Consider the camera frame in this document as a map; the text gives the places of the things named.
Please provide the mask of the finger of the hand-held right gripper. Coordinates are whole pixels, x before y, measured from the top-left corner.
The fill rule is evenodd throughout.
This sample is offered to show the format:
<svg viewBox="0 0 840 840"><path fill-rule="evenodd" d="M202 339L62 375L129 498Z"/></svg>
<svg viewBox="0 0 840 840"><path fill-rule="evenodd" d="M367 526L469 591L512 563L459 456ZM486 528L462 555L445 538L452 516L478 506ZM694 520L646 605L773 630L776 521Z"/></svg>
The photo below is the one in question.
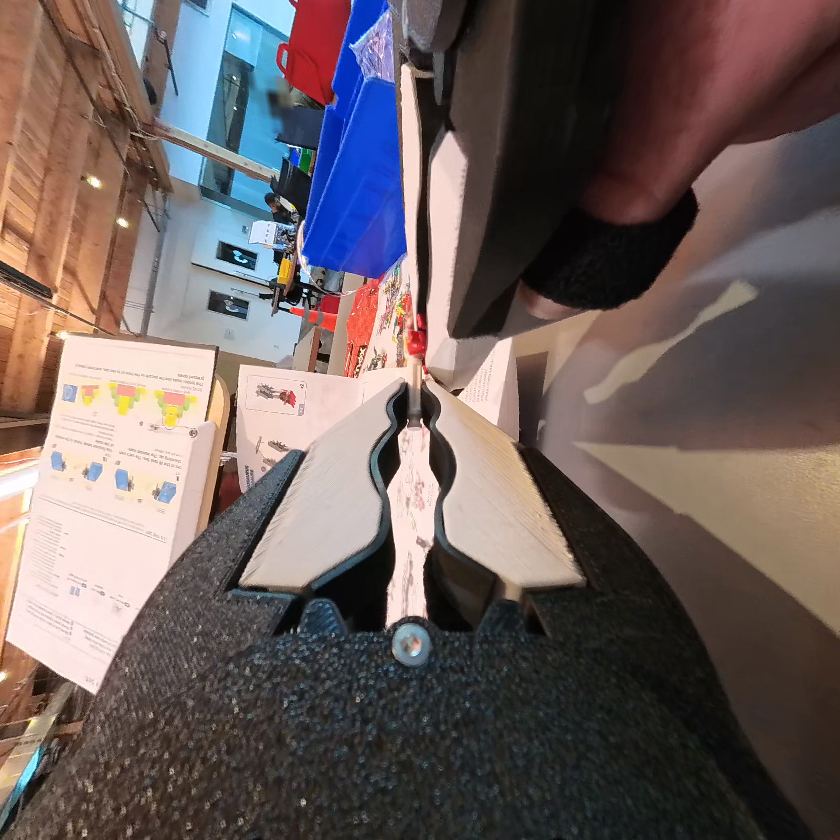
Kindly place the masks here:
<svg viewBox="0 0 840 840"><path fill-rule="evenodd" d="M427 79L412 65L399 76L402 189L406 257L403 262L416 317L427 319L429 243L427 216L427 159L424 144L422 96Z"/></svg>
<svg viewBox="0 0 840 840"><path fill-rule="evenodd" d="M427 160L427 323L499 334L580 199L626 66L622 1L421 2L436 137Z"/></svg>

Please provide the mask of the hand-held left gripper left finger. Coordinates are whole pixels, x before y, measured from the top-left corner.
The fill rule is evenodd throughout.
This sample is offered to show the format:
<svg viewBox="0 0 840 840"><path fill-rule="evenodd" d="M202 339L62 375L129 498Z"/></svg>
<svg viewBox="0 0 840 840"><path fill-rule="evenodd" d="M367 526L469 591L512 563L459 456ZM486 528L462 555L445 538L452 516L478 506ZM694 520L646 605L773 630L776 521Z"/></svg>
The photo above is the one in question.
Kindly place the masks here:
<svg viewBox="0 0 840 840"><path fill-rule="evenodd" d="M379 457L405 424L404 380L388 380L302 452L239 577L241 590L325 592L368 560L391 532Z"/></svg>

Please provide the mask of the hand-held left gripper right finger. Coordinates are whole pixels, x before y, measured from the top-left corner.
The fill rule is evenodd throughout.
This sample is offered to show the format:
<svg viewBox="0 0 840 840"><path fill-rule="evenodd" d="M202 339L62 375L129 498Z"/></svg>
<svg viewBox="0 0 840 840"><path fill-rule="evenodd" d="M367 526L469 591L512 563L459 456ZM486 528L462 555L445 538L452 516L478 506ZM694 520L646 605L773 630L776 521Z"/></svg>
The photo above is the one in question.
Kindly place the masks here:
<svg viewBox="0 0 840 840"><path fill-rule="evenodd" d="M430 403L432 443L452 469L438 478L445 550L490 574L490 597L520 601L532 592L584 586L518 444L436 381L424 382L422 396Z"/></svg>

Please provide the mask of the white toy rod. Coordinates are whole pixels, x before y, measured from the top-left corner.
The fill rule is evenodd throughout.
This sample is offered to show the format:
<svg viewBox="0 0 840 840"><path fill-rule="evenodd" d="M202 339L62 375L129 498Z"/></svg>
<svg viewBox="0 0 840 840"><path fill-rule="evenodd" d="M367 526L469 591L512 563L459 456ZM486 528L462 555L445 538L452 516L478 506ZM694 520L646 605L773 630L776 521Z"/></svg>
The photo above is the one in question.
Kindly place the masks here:
<svg viewBox="0 0 840 840"><path fill-rule="evenodd" d="M423 425L422 388L424 384L424 362L420 356L410 355L406 363L407 383L407 414L406 424L409 428L420 428Z"/></svg>

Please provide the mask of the person's right hand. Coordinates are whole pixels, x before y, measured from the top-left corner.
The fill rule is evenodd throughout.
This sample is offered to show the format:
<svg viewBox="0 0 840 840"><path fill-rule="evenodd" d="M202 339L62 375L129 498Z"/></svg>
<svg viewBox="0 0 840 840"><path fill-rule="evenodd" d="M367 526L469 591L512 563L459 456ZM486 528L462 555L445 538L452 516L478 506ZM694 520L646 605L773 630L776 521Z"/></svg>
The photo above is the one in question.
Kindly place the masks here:
<svg viewBox="0 0 840 840"><path fill-rule="evenodd" d="M631 2L628 59L600 164L523 272L534 317L619 308L694 226L693 185L733 144L838 114L839 2Z"/></svg>

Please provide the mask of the clear plastic bag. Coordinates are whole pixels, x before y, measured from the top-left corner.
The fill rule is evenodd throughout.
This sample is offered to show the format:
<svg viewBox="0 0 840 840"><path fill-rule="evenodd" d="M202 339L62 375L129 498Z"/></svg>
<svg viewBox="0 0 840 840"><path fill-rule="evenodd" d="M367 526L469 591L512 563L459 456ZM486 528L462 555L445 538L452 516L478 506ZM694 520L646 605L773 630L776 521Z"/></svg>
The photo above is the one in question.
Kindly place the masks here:
<svg viewBox="0 0 840 840"><path fill-rule="evenodd" d="M375 22L350 45L350 50L363 79L396 84L392 12L388 3Z"/></svg>

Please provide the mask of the blue plastic storage bin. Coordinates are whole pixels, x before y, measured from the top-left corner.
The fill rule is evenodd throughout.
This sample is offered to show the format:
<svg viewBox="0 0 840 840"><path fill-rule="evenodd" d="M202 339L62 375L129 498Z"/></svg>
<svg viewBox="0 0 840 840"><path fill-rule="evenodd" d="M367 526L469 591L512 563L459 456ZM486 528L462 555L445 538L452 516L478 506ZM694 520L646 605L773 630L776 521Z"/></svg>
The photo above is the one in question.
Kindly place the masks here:
<svg viewBox="0 0 840 840"><path fill-rule="evenodd" d="M364 76L351 46L389 9L351 6L324 111L301 253L311 265L378 278L406 252L394 82Z"/></svg>

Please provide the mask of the white printed instruction leaflet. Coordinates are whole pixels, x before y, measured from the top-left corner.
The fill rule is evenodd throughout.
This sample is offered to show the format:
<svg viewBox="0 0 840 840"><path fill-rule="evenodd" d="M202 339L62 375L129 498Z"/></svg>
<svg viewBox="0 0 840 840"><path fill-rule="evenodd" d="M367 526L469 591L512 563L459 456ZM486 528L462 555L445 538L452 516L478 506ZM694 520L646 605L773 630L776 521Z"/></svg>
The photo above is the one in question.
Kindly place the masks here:
<svg viewBox="0 0 840 840"><path fill-rule="evenodd" d="M293 449L306 449L385 385L406 374L396 368L359 379L244 365L237 389L236 455L242 492L250 490ZM519 438L516 354L512 339L495 343L458 399L514 439ZM430 465L430 433L409 427L398 437L400 465L388 487L395 540L395 577L386 622L427 617L421 582L432 548L438 482Z"/></svg>

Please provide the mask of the red tote bag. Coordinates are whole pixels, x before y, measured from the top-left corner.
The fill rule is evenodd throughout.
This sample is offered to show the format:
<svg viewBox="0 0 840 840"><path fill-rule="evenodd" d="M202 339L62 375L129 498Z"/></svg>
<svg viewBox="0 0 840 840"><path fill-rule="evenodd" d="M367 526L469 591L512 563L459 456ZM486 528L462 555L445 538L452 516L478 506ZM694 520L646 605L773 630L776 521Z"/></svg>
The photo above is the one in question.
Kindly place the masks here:
<svg viewBox="0 0 840 840"><path fill-rule="evenodd" d="M281 44L277 66L288 86L326 107L333 100L332 82L351 1L290 1L295 11L288 42Z"/></svg>

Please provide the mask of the wooden document stand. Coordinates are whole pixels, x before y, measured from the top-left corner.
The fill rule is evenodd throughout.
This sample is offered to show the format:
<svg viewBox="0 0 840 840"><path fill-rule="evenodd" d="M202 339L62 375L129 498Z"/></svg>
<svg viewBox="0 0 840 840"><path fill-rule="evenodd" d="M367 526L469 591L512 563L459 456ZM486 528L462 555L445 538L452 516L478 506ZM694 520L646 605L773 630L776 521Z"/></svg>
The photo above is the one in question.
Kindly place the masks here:
<svg viewBox="0 0 840 840"><path fill-rule="evenodd" d="M229 389L224 379L216 374L207 415L208 421L214 424L215 430L207 465L202 504L196 522L196 535L207 527L216 503L218 484L223 471L223 452L230 414L231 397Z"/></svg>

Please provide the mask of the yellow black machine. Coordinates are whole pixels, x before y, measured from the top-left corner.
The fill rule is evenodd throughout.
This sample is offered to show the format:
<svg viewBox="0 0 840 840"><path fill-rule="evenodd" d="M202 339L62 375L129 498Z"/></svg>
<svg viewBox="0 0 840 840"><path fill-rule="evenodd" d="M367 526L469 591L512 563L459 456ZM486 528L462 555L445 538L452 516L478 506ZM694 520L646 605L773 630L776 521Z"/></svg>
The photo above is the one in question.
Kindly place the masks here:
<svg viewBox="0 0 840 840"><path fill-rule="evenodd" d="M299 277L298 264L299 254L295 248L283 256L277 279L269 283L272 318L279 312L290 313L294 307L302 307L305 312L310 309L308 293Z"/></svg>

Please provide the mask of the red printed toy bag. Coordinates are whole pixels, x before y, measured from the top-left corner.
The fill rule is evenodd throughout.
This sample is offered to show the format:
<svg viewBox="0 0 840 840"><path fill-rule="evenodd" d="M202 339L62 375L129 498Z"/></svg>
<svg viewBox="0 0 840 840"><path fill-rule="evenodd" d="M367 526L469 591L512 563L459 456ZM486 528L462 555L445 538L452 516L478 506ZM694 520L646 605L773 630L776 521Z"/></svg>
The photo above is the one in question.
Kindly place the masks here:
<svg viewBox="0 0 840 840"><path fill-rule="evenodd" d="M359 378L362 373L385 368L387 354L371 347L379 307L382 278L370 280L358 289L346 321L346 354L343 376Z"/></svg>

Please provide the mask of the white task instruction sheet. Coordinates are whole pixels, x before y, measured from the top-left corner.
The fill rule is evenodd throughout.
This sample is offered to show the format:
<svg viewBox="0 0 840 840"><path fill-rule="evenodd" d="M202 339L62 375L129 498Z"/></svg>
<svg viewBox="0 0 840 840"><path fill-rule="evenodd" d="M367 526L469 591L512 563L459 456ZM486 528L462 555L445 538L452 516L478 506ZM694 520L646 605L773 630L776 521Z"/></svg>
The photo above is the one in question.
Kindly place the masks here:
<svg viewBox="0 0 840 840"><path fill-rule="evenodd" d="M210 345L64 342L7 641L92 694L196 536L216 363Z"/></svg>

